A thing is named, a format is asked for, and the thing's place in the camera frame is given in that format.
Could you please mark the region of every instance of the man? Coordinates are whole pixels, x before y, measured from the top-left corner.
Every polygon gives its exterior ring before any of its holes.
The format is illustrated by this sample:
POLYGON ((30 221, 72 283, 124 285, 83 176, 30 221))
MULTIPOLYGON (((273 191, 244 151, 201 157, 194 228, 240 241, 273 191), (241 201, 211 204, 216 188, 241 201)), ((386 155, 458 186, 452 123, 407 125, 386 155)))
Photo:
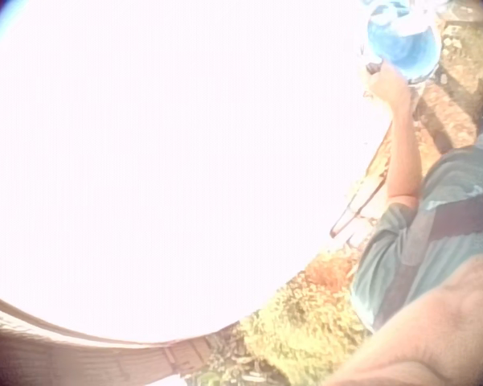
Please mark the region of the man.
POLYGON ((369 89, 393 115, 388 207, 352 287, 375 334, 328 385, 483 384, 483 117, 422 182, 407 81, 384 63, 369 89))

